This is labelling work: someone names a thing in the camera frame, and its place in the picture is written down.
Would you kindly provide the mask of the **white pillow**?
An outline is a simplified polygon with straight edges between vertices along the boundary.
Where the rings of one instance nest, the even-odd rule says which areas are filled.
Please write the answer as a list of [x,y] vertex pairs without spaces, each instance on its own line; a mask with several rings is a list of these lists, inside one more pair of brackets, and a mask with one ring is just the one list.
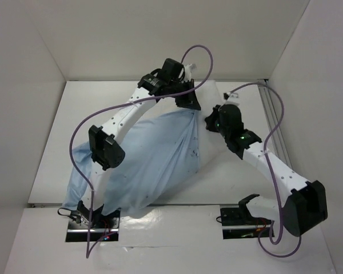
[[228,150],[224,137],[218,131],[218,108],[223,105],[217,82],[206,81],[196,89],[196,96],[201,109],[196,112],[197,135],[194,140],[197,147],[192,155],[198,162],[198,168],[205,167],[219,154]]

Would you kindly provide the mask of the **light blue pillowcase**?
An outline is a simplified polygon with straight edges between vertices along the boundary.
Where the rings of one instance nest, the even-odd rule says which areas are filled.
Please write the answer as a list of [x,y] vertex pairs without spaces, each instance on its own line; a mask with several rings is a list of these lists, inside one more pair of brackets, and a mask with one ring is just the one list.
[[102,213],[134,214],[200,168],[198,111],[182,109],[137,122],[121,146],[123,162],[101,193]]

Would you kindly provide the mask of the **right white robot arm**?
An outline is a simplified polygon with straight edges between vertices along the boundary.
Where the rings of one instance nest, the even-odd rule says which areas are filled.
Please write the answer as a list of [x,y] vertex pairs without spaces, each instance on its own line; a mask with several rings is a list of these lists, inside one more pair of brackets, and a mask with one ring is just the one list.
[[223,137],[229,151],[256,168],[278,189],[277,200],[259,194],[240,200],[241,222],[250,224],[257,218],[279,221],[291,235],[299,237],[328,218],[324,185],[294,172],[266,148],[257,134],[244,127],[236,105],[216,105],[205,122],[208,131]]

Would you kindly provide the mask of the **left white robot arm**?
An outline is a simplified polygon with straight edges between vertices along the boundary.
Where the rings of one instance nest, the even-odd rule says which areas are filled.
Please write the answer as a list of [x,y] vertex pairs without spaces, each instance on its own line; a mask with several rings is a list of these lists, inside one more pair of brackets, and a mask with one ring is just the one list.
[[183,65],[173,59],[166,59],[161,68],[144,75],[130,97],[130,105],[118,110],[103,125],[89,128],[91,152],[90,182],[78,203],[81,221],[94,228],[102,221],[103,195],[112,169],[125,158],[121,143],[134,124],[149,109],[154,107],[160,96],[170,95],[177,107],[200,110],[194,88],[192,72],[195,64]]

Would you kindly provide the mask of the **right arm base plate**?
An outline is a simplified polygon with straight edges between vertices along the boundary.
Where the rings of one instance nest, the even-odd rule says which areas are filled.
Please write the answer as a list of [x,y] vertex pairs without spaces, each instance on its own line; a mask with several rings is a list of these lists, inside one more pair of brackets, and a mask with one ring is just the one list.
[[222,237],[224,240],[230,239],[254,239],[269,237],[271,220],[264,218],[245,219],[239,206],[222,205],[220,206],[220,215],[216,221],[222,226]]

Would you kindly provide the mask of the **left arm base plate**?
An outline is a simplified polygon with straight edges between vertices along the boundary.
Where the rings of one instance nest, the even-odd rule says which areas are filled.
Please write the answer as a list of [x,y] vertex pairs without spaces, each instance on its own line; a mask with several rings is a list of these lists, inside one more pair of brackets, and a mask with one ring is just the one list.
[[[69,222],[65,242],[87,242],[87,220],[78,211],[70,211],[67,217]],[[91,225],[90,241],[118,241],[120,217],[121,211],[118,209],[106,216],[99,215],[99,220]]]

